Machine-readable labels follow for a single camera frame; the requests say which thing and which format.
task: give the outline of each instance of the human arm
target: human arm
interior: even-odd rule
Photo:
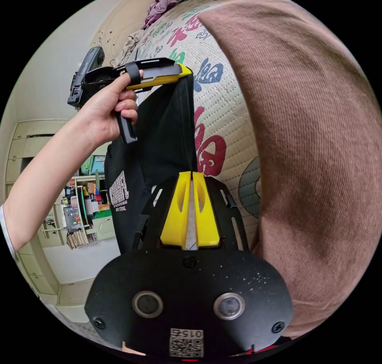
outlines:
[[[136,95],[125,91],[130,83],[123,74],[94,95],[46,144],[23,170],[3,204],[9,240],[15,251],[38,231],[65,184],[100,145],[119,135],[114,111],[137,120]],[[38,201],[31,188],[44,176]]]

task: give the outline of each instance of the purple clothing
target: purple clothing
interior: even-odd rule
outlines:
[[[147,10],[147,17],[142,29],[147,29],[156,22],[166,11],[173,8],[178,2],[176,0],[155,0]]]

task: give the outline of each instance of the white wall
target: white wall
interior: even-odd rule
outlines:
[[[81,65],[95,33],[122,0],[96,0],[67,19],[39,47],[16,83],[19,121],[70,119],[67,104],[73,74]]]
[[[12,137],[16,129],[17,115],[15,107],[15,89],[9,96],[3,117],[0,121],[0,204],[5,201],[5,173],[8,152],[11,147]]]

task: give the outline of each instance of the qr code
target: qr code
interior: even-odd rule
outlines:
[[[203,331],[171,328],[170,356],[203,357]]]

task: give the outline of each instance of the yellow plastic part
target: yellow plastic part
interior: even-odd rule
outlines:
[[[179,173],[160,240],[167,246],[185,249],[190,200],[191,172]]]
[[[180,63],[178,63],[178,65],[181,68],[181,73],[178,75],[159,76],[150,82],[136,84],[134,86],[128,86],[126,87],[126,89],[135,91],[135,90],[139,90],[141,88],[146,88],[146,87],[155,87],[155,86],[161,86],[162,84],[176,83],[180,78],[183,78],[184,76],[192,74],[192,71],[189,68],[185,67],[184,65]]]
[[[218,246],[220,237],[204,174],[193,172],[192,177],[194,184],[197,248]]]

